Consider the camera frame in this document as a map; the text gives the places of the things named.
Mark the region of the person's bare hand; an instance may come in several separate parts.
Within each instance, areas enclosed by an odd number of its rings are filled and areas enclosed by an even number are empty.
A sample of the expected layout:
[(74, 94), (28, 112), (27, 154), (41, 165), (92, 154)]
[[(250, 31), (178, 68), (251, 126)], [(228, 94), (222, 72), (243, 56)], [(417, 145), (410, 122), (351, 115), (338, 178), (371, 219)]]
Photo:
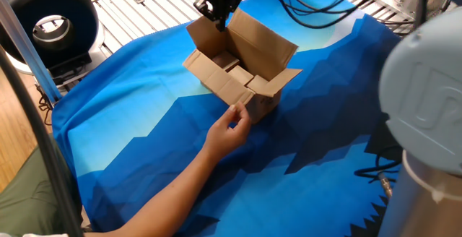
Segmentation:
[(246, 107), (241, 102), (231, 105), (209, 129), (203, 151), (214, 160), (221, 160), (245, 144), (250, 128)]

